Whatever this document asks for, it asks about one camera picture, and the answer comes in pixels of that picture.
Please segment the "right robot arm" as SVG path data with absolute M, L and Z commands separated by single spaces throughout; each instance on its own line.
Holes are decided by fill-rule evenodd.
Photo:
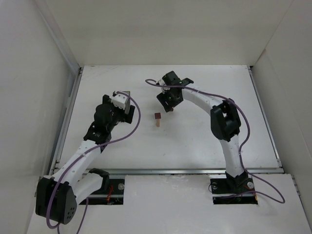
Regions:
M 237 188 L 247 181 L 238 138 L 241 120 L 234 101 L 201 91 L 192 80 L 180 79 L 174 71 L 164 75 L 155 85 L 161 88 L 157 99 L 166 112 L 173 111 L 174 107 L 187 100 L 209 115 L 212 134 L 219 140 L 224 154 L 228 183 Z

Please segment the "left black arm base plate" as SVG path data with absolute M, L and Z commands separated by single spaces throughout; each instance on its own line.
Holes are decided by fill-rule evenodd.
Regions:
M 88 205 L 123 205 L 125 179 L 110 179 L 109 185 L 91 193 L 88 196 Z

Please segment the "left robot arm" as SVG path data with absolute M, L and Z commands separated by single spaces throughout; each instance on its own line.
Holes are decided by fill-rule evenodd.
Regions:
M 109 173 L 93 168 L 87 175 L 85 170 L 102 155 L 107 145 L 130 137 L 113 140 L 112 131 L 120 122 L 132 123 L 138 104 L 129 91 L 117 91 L 110 97 L 104 95 L 96 107 L 94 120 L 73 156 L 52 176 L 42 177 L 36 190 L 35 213 L 45 217 L 50 229 L 68 224 L 75 215 L 77 206 L 87 197 L 109 186 Z

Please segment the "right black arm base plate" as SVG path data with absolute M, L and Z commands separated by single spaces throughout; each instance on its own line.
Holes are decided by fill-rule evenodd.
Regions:
M 248 178 L 238 187 L 230 184 L 227 178 L 211 178 L 210 188 L 213 194 L 214 205 L 257 205 L 257 197 L 253 193 L 247 193 L 254 190 L 252 178 Z

